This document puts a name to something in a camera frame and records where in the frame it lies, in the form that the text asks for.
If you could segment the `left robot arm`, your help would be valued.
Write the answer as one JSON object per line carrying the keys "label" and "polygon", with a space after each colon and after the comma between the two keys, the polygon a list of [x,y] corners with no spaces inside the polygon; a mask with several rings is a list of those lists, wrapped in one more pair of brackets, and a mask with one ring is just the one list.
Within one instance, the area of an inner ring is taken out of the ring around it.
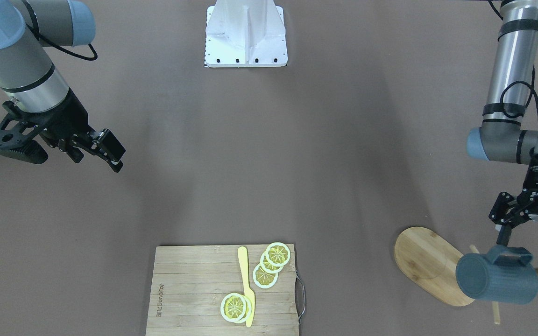
{"label": "left robot arm", "polygon": [[528,166],[521,192],[501,192],[489,213],[507,246],[512,230],[538,221],[538,95],[534,62],[538,47],[538,0],[503,0],[503,23],[482,124],[470,131],[466,148],[471,157]]}

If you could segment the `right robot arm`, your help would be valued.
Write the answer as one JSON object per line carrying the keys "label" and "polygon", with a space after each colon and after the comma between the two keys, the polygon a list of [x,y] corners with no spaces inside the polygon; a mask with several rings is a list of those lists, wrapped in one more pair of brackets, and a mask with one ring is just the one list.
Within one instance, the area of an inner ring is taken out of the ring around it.
{"label": "right robot arm", "polygon": [[70,51],[91,46],[96,34],[92,11],[80,0],[0,0],[0,88],[8,96],[0,122],[0,155],[33,164],[48,159],[40,136],[73,162],[84,153],[98,156],[114,172],[122,168],[125,148],[105,128],[96,131],[88,113],[44,48]]}

